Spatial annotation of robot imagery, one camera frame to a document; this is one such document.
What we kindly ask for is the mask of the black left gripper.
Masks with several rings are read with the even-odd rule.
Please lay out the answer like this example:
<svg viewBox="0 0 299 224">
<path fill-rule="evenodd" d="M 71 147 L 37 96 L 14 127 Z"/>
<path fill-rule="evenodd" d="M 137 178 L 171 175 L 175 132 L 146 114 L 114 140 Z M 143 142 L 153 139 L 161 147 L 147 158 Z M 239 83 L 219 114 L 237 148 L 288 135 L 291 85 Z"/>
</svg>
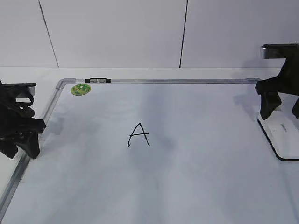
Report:
<svg viewBox="0 0 299 224">
<path fill-rule="evenodd" d="M 28 98 L 10 97 L 3 83 L 0 84 L 0 137 L 16 135 L 15 144 L 31 159 L 36 159 L 40 153 L 38 134 L 43 133 L 46 124 L 44 120 L 34 118 L 33 103 Z M 1 140 L 0 152 L 13 159 L 18 152 L 15 144 Z"/>
</svg>

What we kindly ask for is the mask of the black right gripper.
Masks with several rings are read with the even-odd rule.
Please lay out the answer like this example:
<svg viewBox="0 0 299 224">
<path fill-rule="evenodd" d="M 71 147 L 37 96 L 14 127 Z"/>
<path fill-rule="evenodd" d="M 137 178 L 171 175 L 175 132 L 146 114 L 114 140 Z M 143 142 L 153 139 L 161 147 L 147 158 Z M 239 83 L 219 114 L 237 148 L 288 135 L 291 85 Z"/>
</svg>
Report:
<svg viewBox="0 0 299 224">
<path fill-rule="evenodd" d="M 278 93 L 299 95 L 299 49 L 288 56 L 276 77 L 258 81 L 255 90 L 261 95 L 260 116 L 263 120 L 269 118 L 272 112 L 281 105 Z M 295 102 L 292 113 L 299 117 L 299 98 Z"/>
</svg>

